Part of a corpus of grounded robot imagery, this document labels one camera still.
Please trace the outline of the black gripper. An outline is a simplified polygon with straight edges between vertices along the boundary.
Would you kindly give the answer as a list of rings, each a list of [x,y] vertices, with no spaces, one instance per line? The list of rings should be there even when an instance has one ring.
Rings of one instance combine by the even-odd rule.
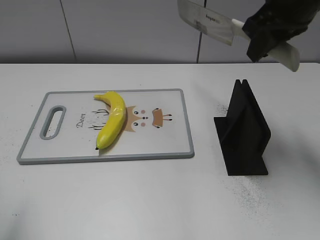
[[[242,27],[250,39],[246,55],[258,62],[280,43],[304,33],[319,11],[318,0],[266,0]]]

